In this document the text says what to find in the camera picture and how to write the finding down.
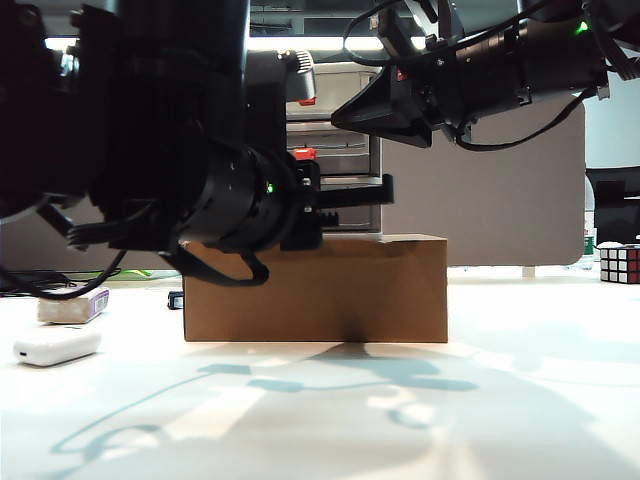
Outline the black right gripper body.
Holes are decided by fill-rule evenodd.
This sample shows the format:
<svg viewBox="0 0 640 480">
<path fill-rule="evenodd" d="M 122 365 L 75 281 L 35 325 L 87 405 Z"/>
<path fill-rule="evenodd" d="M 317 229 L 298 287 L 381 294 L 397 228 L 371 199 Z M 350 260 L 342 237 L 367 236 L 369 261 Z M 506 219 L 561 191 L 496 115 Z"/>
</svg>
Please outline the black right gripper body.
<svg viewBox="0 0 640 480">
<path fill-rule="evenodd" d="M 415 99 L 432 136 L 439 131 L 455 144 L 468 140 L 473 122 L 465 105 L 459 51 L 455 44 L 433 43 L 422 51 L 411 49 L 393 57 L 393 66 L 411 79 Z"/>
</svg>

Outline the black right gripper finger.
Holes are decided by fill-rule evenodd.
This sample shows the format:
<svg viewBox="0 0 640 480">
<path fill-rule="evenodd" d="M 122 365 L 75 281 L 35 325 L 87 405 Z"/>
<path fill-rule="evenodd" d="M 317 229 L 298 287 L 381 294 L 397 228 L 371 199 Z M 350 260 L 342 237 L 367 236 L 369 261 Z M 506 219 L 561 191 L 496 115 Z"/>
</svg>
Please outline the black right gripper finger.
<svg viewBox="0 0 640 480">
<path fill-rule="evenodd" d="M 374 126 L 371 135 L 418 148 L 429 148 L 432 145 L 432 131 L 425 125 L 418 126 Z"/>
<path fill-rule="evenodd" d="M 425 132 L 411 79 L 399 67 L 384 67 L 332 115 L 334 126 L 355 132 Z"/>
</svg>

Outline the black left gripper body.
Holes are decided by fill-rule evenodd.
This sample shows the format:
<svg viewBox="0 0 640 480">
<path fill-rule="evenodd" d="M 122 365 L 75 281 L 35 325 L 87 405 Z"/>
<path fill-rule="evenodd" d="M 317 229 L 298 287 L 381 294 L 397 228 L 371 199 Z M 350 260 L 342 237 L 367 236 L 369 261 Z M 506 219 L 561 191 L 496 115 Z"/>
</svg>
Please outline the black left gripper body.
<svg viewBox="0 0 640 480">
<path fill-rule="evenodd" d="M 280 242 L 282 251 L 317 249 L 322 243 L 319 193 L 320 167 L 315 160 L 296 160 L 296 184 L 287 196 L 286 235 Z"/>
</svg>

